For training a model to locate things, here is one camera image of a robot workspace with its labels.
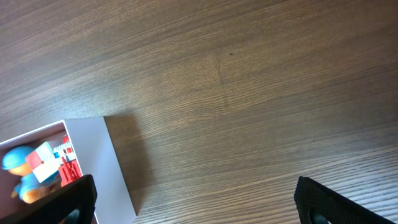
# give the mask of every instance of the wooden surface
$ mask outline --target wooden surface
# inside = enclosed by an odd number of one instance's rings
[[[398,1],[0,3],[0,140],[107,116],[136,223],[398,222]]]

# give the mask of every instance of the white box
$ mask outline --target white box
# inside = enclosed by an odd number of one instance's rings
[[[81,174],[91,174],[98,193],[99,224],[132,223],[136,213],[103,117],[66,119],[0,142],[0,150],[69,135]]]

